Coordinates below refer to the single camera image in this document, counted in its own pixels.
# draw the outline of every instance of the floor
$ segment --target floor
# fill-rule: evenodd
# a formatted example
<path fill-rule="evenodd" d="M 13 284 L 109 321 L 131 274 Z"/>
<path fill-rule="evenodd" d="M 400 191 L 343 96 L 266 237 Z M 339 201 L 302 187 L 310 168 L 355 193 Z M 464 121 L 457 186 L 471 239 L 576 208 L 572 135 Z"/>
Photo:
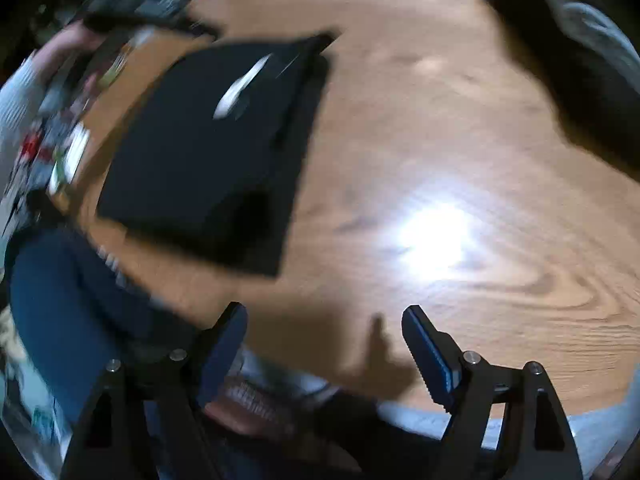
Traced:
<path fill-rule="evenodd" d="M 260 359 L 248 350 L 245 351 L 242 373 L 266 389 L 293 397 L 308 394 L 325 385 L 325 381 L 320 378 L 294 370 L 284 370 Z M 445 413 L 410 410 L 393 402 L 382 402 L 380 413 L 393 424 L 435 437 L 442 436 L 449 420 Z M 640 427 L 640 370 L 636 372 L 623 403 L 604 410 L 571 416 L 569 419 L 584 477 L 588 478 L 617 441 L 631 439 Z M 500 424 L 501 421 L 497 419 L 489 422 L 483 443 L 485 447 L 496 446 Z"/>

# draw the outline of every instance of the blue gripper pad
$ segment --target blue gripper pad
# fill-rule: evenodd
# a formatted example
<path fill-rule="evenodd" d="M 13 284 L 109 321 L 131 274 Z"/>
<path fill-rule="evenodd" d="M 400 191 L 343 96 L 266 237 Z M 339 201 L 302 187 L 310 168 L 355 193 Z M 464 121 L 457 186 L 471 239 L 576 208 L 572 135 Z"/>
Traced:
<path fill-rule="evenodd" d="M 409 306 L 402 314 L 402 336 L 431 395 L 450 412 L 453 391 L 460 384 L 462 355 L 449 334 L 438 332 L 420 306 Z"/>

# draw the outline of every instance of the silver screw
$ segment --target silver screw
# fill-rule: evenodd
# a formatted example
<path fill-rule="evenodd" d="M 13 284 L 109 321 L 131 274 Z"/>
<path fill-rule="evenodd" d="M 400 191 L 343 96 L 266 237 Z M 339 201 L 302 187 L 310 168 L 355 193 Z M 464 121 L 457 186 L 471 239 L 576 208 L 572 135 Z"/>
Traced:
<path fill-rule="evenodd" d="M 185 357 L 187 357 L 187 351 L 183 350 L 182 348 L 171 350 L 171 353 L 169 354 L 169 359 L 176 362 L 182 361 Z"/>
<path fill-rule="evenodd" d="M 477 365 L 480 361 L 482 361 L 482 356 L 478 352 L 474 352 L 473 350 L 467 350 L 462 354 L 462 357 L 470 365 Z"/>
<path fill-rule="evenodd" d="M 529 367 L 529 371 L 534 375 L 540 375 L 543 370 L 542 365 L 535 361 L 531 361 L 530 363 L 528 363 L 527 367 Z"/>
<path fill-rule="evenodd" d="M 118 370 L 120 370 L 120 365 L 122 363 L 118 360 L 118 359 L 111 359 L 107 365 L 105 366 L 105 368 L 107 368 L 108 372 L 117 372 Z"/>

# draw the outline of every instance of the round table top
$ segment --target round table top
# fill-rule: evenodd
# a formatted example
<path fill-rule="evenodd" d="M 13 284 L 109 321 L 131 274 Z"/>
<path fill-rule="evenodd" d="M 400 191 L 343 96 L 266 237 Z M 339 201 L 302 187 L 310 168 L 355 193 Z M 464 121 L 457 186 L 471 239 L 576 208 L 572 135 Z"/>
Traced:
<path fill-rule="evenodd" d="M 194 0 L 225 39 L 338 28 L 282 271 L 242 275 L 95 217 L 148 86 L 204 40 L 158 34 L 85 123 L 79 221 L 124 269 L 210 325 L 249 310 L 247 345 L 358 392 L 435 409 L 402 339 L 420 304 L 462 349 L 545 365 L 567 413 L 622 399 L 638 360 L 640 187 L 567 140 L 483 0 Z"/>

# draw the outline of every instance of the black object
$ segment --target black object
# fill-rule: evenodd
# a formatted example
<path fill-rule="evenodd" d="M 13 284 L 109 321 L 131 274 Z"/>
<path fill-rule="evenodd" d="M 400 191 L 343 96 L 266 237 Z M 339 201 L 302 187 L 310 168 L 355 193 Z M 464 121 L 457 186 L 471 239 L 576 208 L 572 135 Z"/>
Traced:
<path fill-rule="evenodd" d="M 542 63 L 568 117 L 629 164 L 640 162 L 640 94 L 607 60 L 559 27 L 548 0 L 491 0 Z M 577 0 L 604 12 L 600 0 Z"/>
<path fill-rule="evenodd" d="M 189 54 L 161 78 L 122 141 L 98 214 L 214 262 L 276 275 L 298 174 L 328 74 L 320 34 Z M 214 118 L 223 95 L 266 63 Z"/>
<path fill-rule="evenodd" d="M 491 478 L 582 478 L 569 423 L 542 365 L 517 370 L 463 353 L 417 305 L 404 311 L 402 335 L 431 397 L 451 413 L 429 480 L 472 479 L 491 406 L 500 403 L 506 406 Z"/>
<path fill-rule="evenodd" d="M 178 480 L 221 478 L 194 412 L 222 383 L 246 322 L 244 306 L 232 303 L 188 356 L 174 351 L 143 367 L 109 363 L 112 371 L 98 380 L 75 428 L 61 480 L 157 479 L 147 431 L 153 424 L 145 421 L 144 400 L 158 406 L 172 475 Z M 540 364 L 516 370 L 490 365 L 474 352 L 462 353 L 417 305 L 404 311 L 402 334 L 431 395 L 452 414 L 440 458 L 423 478 L 472 479 L 494 402 L 505 402 L 506 410 L 494 472 L 483 478 L 582 478 L 564 411 Z M 207 384 L 198 384 L 198 378 Z"/>

